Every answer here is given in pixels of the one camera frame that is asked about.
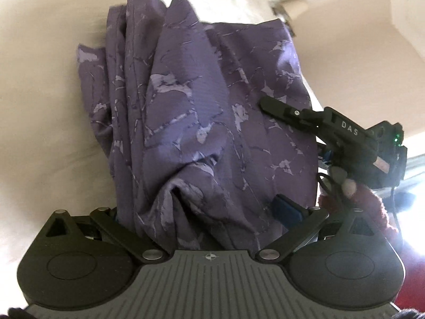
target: cable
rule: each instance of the cable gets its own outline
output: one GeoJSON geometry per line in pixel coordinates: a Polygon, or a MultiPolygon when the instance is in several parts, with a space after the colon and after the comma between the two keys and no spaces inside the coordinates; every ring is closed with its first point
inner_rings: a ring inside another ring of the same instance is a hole
{"type": "Polygon", "coordinates": [[[333,200],[335,200],[337,203],[340,203],[342,206],[344,204],[343,195],[341,192],[341,186],[328,174],[325,173],[317,173],[316,175],[317,182],[319,185],[323,188],[323,190],[327,193],[328,196],[330,196],[333,200]],[[322,180],[322,177],[327,179],[330,184],[331,188],[328,188],[324,181],[322,180]]]}
{"type": "Polygon", "coordinates": [[[395,188],[392,187],[391,188],[391,211],[392,211],[393,216],[394,216],[394,221],[396,222],[396,227],[399,231],[399,233],[398,233],[398,239],[399,239],[398,245],[399,246],[397,246],[397,248],[394,247],[394,249],[397,249],[397,252],[400,253],[402,248],[403,248],[403,235],[401,233],[400,222],[399,222],[398,217],[397,217],[396,205],[395,205],[395,202],[394,202],[394,190],[395,190],[395,188]]]}

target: black circular pad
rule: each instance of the black circular pad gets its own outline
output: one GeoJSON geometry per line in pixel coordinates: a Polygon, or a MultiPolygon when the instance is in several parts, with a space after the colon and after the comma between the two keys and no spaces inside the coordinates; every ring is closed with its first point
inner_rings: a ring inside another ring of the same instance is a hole
{"type": "Polygon", "coordinates": [[[331,274],[343,279],[361,279],[375,269],[375,263],[367,255],[349,251],[329,255],[325,265],[331,274]]]}
{"type": "Polygon", "coordinates": [[[404,280],[403,265],[385,238],[347,234],[306,245],[291,257],[291,280],[325,306],[361,310],[394,300],[404,280]]]}
{"type": "Polygon", "coordinates": [[[120,246],[85,238],[69,214],[55,212],[18,266],[18,283],[30,304],[77,310],[108,301],[133,275],[120,246]]]}
{"type": "Polygon", "coordinates": [[[96,258],[84,252],[66,252],[53,257],[47,264],[50,274],[72,280],[87,276],[96,268],[96,258]]]}

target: bright window light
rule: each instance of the bright window light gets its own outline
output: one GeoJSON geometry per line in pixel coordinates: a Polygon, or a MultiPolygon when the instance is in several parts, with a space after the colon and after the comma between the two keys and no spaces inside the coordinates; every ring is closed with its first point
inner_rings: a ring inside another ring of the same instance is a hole
{"type": "Polygon", "coordinates": [[[425,255],[425,183],[422,182],[410,192],[416,195],[412,208],[397,216],[403,239],[417,252],[425,255]]]}

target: light purple pattern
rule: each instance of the light purple pattern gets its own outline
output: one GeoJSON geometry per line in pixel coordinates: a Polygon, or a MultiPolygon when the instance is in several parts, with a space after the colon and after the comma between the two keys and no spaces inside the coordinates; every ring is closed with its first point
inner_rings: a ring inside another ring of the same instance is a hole
{"type": "Polygon", "coordinates": [[[126,228],[167,251],[254,252],[286,232],[277,193],[314,204],[315,137],[258,108],[265,95],[310,107],[279,20],[206,24],[187,0],[128,0],[109,10],[106,48],[78,54],[126,228]]]}

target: purple fabric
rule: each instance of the purple fabric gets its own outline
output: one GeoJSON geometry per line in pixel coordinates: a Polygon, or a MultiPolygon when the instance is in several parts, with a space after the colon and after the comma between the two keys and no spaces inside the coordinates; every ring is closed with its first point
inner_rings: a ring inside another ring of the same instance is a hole
{"type": "Polygon", "coordinates": [[[78,61],[128,229],[167,251],[254,252],[286,232],[276,194],[315,204],[315,136],[257,105],[310,107],[281,21],[207,24],[187,0],[128,0],[109,10],[106,48],[81,45],[78,61]]]}

